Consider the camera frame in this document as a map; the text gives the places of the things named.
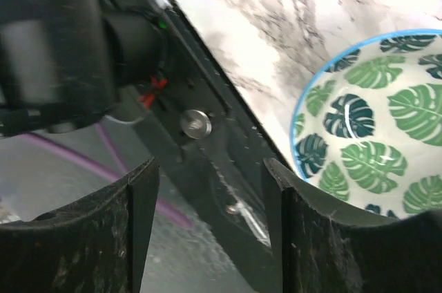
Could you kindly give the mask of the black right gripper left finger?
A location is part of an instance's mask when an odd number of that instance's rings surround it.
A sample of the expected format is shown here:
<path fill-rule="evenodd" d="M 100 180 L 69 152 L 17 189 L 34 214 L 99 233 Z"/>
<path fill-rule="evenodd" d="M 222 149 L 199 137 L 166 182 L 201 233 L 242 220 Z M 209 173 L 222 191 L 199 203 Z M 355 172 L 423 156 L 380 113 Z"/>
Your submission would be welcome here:
<path fill-rule="evenodd" d="M 139 292 L 159 189 L 148 160 L 30 222 L 1 225 L 2 292 Z"/>

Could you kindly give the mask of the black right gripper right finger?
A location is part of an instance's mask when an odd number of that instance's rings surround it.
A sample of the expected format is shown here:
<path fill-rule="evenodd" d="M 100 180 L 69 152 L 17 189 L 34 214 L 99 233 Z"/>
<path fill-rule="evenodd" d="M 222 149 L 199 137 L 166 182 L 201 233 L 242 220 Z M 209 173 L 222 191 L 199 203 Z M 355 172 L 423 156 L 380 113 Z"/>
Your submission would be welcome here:
<path fill-rule="evenodd" d="M 440 292 L 441 212 L 397 220 L 347 204 L 275 159 L 262 163 L 283 292 Z"/>

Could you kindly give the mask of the green leaf blue-rim bowl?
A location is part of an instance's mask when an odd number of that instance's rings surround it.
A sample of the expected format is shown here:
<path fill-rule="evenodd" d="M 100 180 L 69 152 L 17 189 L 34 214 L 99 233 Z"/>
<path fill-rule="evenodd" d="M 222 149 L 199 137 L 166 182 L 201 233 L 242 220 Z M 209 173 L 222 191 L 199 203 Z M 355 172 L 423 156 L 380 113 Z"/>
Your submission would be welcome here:
<path fill-rule="evenodd" d="M 350 46 L 308 83 L 290 130 L 294 170 L 355 207 L 404 219 L 441 208 L 441 31 Z"/>

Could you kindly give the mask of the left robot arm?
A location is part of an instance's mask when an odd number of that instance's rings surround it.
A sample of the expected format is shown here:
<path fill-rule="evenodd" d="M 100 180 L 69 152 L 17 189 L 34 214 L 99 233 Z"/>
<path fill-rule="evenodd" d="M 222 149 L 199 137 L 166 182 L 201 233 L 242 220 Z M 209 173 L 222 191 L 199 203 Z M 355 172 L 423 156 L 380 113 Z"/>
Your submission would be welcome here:
<path fill-rule="evenodd" d="M 169 44 L 157 17 L 112 0 L 1 0 L 1 136 L 101 120 L 118 90 L 154 82 Z"/>

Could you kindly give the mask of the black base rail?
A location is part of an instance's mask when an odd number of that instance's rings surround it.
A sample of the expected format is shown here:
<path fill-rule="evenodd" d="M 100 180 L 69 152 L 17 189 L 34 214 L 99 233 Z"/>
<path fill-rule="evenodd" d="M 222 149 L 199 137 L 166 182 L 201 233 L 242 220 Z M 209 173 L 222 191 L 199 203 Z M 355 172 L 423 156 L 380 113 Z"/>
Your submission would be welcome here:
<path fill-rule="evenodd" d="M 166 24 L 167 85 L 135 131 L 254 292 L 280 292 L 262 162 L 281 153 L 178 0 L 147 0 Z"/>

